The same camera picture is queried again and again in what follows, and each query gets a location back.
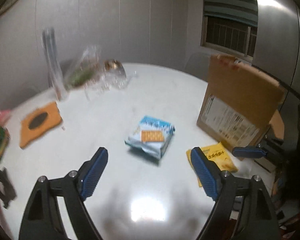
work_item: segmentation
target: green vegetables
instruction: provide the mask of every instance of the green vegetables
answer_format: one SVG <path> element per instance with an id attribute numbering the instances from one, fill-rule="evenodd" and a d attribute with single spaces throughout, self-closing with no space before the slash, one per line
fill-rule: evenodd
<path id="1" fill-rule="evenodd" d="M 85 82 L 87 82 L 93 77 L 95 72 L 96 72 L 95 68 L 86 67 L 84 69 L 81 68 L 75 69 L 66 82 L 67 88 L 71 88 L 71 87 L 75 88 L 75 87 L 82 86 L 83 84 L 85 84 Z"/>

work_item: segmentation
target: metal screw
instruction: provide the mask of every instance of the metal screw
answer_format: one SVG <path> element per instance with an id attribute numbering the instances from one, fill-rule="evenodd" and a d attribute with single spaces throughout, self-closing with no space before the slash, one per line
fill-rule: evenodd
<path id="1" fill-rule="evenodd" d="M 229 171 L 222 171 L 221 174 L 224 177 L 229 177 L 231 173 Z"/>
<path id="2" fill-rule="evenodd" d="M 46 178 L 47 178 L 46 176 L 41 176 L 41 177 L 38 178 L 38 181 L 39 182 L 44 182 L 46 180 Z"/>
<path id="3" fill-rule="evenodd" d="M 254 175 L 254 176 L 253 176 L 253 179 L 254 179 L 255 181 L 260 181 L 260 180 L 261 180 L 261 177 L 260 177 L 259 175 Z"/>
<path id="4" fill-rule="evenodd" d="M 70 171 L 69 173 L 68 173 L 68 175 L 71 177 L 71 178 L 74 178 L 75 176 L 77 176 L 77 171 Z"/>

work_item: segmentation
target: box flap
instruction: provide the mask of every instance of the box flap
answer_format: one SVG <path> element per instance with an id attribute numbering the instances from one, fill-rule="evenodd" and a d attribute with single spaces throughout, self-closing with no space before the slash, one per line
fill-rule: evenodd
<path id="1" fill-rule="evenodd" d="M 268 125 L 284 96 L 277 80 L 235 57 L 212 55 L 208 89 L 235 111 L 262 129 Z"/>
<path id="2" fill-rule="evenodd" d="M 284 123 L 278 110 L 274 112 L 269 124 L 274 132 L 274 135 L 283 140 L 284 138 Z"/>

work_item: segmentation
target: striped blind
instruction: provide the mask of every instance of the striped blind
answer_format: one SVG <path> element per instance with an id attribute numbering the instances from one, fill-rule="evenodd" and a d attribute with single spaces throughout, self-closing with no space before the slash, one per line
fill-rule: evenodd
<path id="1" fill-rule="evenodd" d="M 257 0 L 204 0 L 204 15 L 258 26 Z"/>

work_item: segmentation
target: yellow snack bag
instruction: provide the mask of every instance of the yellow snack bag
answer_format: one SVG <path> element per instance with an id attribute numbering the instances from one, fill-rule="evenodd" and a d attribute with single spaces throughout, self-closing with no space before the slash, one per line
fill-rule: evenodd
<path id="1" fill-rule="evenodd" d="M 213 144 L 206 147 L 200 147 L 204 155 L 207 157 L 209 161 L 214 161 L 216 165 L 219 167 L 220 170 L 224 171 L 230 171 L 230 172 L 237 172 L 238 169 L 236 166 L 234 166 L 230 156 L 226 152 L 226 149 L 223 147 L 222 143 Z M 191 163 L 191 149 L 187 150 L 186 152 L 188 161 L 192 166 Z M 202 184 L 198 178 L 199 187 L 202 187 Z"/>

